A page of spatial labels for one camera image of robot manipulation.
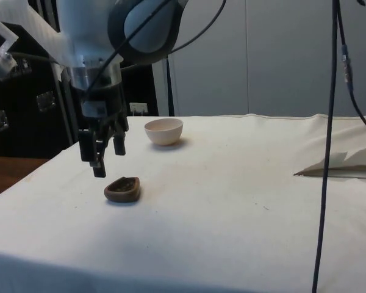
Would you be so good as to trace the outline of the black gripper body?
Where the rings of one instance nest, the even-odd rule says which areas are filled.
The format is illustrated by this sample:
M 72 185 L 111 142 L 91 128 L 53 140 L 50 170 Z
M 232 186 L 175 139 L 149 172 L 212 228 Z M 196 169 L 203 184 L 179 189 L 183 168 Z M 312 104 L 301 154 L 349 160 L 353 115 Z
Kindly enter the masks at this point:
M 126 116 L 121 84 L 85 90 L 73 87 L 73 104 L 78 123 L 108 123 Z

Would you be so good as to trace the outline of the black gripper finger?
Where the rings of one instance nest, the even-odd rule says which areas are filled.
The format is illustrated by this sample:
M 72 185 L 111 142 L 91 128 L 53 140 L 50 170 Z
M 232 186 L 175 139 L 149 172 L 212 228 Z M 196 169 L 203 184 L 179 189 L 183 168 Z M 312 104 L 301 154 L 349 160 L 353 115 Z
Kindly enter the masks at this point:
M 113 137 L 113 146 L 116 155 L 125 155 L 125 138 L 129 130 L 129 124 L 126 116 L 114 115 L 110 122 L 110 129 Z
M 104 154 L 110 139 L 110 126 L 100 121 L 91 121 L 87 129 L 79 130 L 81 159 L 88 162 L 94 177 L 105 178 Z

